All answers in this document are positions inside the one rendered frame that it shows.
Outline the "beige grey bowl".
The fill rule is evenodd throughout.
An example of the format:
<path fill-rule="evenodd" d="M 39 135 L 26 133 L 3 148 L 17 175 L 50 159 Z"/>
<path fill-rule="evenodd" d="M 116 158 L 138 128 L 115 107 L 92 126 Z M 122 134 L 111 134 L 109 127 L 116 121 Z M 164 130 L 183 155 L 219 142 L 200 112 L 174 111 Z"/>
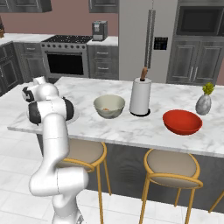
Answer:
<path fill-rule="evenodd" d="M 125 100 L 115 94 L 105 94 L 94 100 L 94 108 L 99 116 L 106 119 L 117 118 L 124 109 Z"/>

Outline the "steel stove with oven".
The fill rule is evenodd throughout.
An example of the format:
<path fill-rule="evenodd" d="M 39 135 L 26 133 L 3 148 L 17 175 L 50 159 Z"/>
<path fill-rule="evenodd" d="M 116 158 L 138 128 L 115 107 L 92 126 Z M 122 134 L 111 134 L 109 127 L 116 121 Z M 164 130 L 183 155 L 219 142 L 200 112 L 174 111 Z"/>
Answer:
<path fill-rule="evenodd" d="M 54 35 L 40 43 L 47 78 L 87 78 L 91 36 Z"/>

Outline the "grey wall cupboard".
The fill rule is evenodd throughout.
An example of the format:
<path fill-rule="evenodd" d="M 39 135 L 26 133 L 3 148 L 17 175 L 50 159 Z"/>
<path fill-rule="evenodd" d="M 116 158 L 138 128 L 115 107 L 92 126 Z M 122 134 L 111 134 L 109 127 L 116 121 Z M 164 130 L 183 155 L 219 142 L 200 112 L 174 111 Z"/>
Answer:
<path fill-rule="evenodd" d="M 118 0 L 88 0 L 90 13 L 117 13 Z"/>
<path fill-rule="evenodd" d="M 0 0 L 0 12 L 3 13 L 44 13 L 51 10 L 51 0 Z"/>

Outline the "grey kitchen island base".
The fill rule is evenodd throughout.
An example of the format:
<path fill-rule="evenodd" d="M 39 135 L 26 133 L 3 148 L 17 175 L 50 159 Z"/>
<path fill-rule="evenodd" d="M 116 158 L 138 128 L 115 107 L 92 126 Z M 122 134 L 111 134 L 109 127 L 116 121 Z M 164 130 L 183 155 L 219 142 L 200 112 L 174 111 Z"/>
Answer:
<path fill-rule="evenodd" d="M 74 144 L 90 146 L 84 140 L 72 140 Z M 144 189 L 146 171 L 144 169 L 144 154 L 147 149 L 131 147 L 119 144 L 106 143 L 107 167 L 110 186 L 113 194 L 129 196 L 140 199 Z M 195 192 L 192 207 L 208 210 L 218 196 L 224 191 L 224 158 L 195 155 L 200 166 L 199 180 L 203 187 Z M 98 191 L 97 178 L 95 174 L 89 173 L 89 184 L 87 189 Z M 101 165 L 101 187 L 104 193 L 108 193 L 104 166 Z M 190 190 L 182 190 L 178 205 L 188 206 Z M 174 204 L 176 189 L 155 185 L 150 183 L 148 200 Z M 224 199 L 218 204 L 214 211 L 224 214 Z"/>

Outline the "black built-in microwave oven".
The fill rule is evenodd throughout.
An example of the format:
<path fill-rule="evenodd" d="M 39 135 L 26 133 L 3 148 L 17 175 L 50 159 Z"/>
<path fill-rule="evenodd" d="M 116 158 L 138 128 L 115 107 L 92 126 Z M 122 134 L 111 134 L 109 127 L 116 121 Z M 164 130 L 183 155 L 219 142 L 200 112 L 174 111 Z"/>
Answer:
<path fill-rule="evenodd" d="M 224 6 L 181 6 L 177 34 L 224 37 Z"/>

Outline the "grey tall cupboard unit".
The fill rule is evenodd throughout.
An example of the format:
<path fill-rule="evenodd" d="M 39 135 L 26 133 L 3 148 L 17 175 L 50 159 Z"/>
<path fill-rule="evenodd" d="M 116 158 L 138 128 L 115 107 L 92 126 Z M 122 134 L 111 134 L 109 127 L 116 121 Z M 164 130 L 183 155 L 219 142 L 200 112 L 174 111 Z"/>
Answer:
<path fill-rule="evenodd" d="M 202 86 L 216 84 L 224 58 L 224 37 L 177 34 L 181 6 L 224 6 L 224 0 L 178 0 L 166 82 Z"/>

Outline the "grey drawer cabinet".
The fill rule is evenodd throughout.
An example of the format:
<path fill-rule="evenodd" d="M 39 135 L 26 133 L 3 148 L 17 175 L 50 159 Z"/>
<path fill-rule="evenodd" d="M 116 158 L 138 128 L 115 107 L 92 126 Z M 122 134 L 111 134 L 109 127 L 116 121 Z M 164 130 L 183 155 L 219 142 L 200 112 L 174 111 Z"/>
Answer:
<path fill-rule="evenodd" d="M 92 79 L 118 80 L 118 47 L 113 45 L 89 45 L 87 47 L 89 77 Z"/>

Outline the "white paper towel roll holder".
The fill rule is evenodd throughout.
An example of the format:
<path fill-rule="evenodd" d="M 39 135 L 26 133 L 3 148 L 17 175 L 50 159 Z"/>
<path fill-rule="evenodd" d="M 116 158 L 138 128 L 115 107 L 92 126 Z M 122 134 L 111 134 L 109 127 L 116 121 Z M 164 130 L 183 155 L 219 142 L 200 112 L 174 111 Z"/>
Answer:
<path fill-rule="evenodd" d="M 147 116 L 151 111 L 149 108 L 151 94 L 151 80 L 146 77 L 148 69 L 143 68 L 141 76 L 133 81 L 129 112 L 134 116 Z"/>

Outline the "grey vase with yellow plant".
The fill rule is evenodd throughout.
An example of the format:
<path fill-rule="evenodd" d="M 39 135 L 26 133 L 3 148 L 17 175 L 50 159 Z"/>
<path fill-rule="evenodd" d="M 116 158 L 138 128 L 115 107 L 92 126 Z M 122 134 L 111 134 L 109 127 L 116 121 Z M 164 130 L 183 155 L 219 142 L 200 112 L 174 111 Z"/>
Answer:
<path fill-rule="evenodd" d="M 214 91 L 214 84 L 208 82 L 202 87 L 203 95 L 198 99 L 195 109 L 199 115 L 206 115 L 212 106 L 212 100 L 210 94 Z"/>

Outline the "red bowl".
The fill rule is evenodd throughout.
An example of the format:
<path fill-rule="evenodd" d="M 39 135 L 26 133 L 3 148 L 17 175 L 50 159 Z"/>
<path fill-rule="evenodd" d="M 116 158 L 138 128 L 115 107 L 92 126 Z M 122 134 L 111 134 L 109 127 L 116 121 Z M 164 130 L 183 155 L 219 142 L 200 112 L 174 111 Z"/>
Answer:
<path fill-rule="evenodd" d="M 186 136 L 202 127 L 202 120 L 194 113 L 183 109 L 172 109 L 163 114 L 164 126 L 171 132 Z"/>

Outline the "grey coffee machine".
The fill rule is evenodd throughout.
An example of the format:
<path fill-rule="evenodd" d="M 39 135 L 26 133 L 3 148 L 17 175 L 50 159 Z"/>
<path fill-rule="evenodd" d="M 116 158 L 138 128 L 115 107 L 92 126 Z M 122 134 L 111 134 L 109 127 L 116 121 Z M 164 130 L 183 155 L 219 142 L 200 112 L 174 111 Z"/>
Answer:
<path fill-rule="evenodd" d="M 93 41 L 103 41 L 108 37 L 108 22 L 94 21 L 92 23 Z"/>

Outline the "grey base cupboard run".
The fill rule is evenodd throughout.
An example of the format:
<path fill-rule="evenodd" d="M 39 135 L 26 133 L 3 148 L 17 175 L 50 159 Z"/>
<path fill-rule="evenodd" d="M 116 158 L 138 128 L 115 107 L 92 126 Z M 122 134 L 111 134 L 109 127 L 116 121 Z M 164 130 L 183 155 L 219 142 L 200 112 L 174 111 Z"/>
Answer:
<path fill-rule="evenodd" d="M 0 45 L 0 96 L 18 84 L 45 76 L 46 69 L 40 43 L 14 43 Z"/>

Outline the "grey fridge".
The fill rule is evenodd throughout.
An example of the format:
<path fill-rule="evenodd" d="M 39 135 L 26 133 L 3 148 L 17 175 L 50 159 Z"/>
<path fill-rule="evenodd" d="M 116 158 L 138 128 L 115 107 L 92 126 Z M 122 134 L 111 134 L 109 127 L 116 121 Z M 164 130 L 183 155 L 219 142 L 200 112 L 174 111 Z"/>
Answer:
<path fill-rule="evenodd" d="M 168 38 L 165 50 L 151 50 L 147 77 L 166 83 L 178 0 L 119 0 L 119 80 L 133 81 L 145 64 L 149 11 L 155 13 L 153 38 Z"/>

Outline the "gold stool with beige seat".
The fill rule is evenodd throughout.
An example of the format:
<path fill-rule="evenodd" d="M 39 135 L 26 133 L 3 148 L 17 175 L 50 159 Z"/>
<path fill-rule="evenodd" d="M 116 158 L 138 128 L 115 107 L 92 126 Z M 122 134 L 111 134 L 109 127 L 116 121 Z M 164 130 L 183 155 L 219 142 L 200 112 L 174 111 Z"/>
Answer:
<path fill-rule="evenodd" d="M 185 217 L 185 224 L 188 224 L 195 191 L 203 187 L 203 183 L 199 180 L 200 165 L 197 159 L 188 153 L 149 149 L 144 155 L 143 166 L 146 170 L 146 176 L 143 185 L 139 224 L 143 224 L 150 183 L 176 188 L 177 195 L 174 206 L 179 202 L 182 189 L 191 190 Z"/>
<path fill-rule="evenodd" d="M 224 191 L 220 194 L 220 196 L 216 199 L 216 201 L 211 205 L 208 212 L 211 213 L 215 207 L 218 205 L 218 203 L 221 201 L 221 199 L 224 197 Z"/>
<path fill-rule="evenodd" d="M 79 139 L 69 140 L 70 152 L 66 158 L 58 163 L 59 168 L 83 167 L 88 173 L 96 172 L 98 185 L 98 198 L 100 209 L 100 221 L 103 224 L 102 208 L 102 181 L 100 165 L 104 164 L 108 193 L 112 194 L 109 172 L 107 167 L 107 146 L 104 142 L 93 142 Z"/>

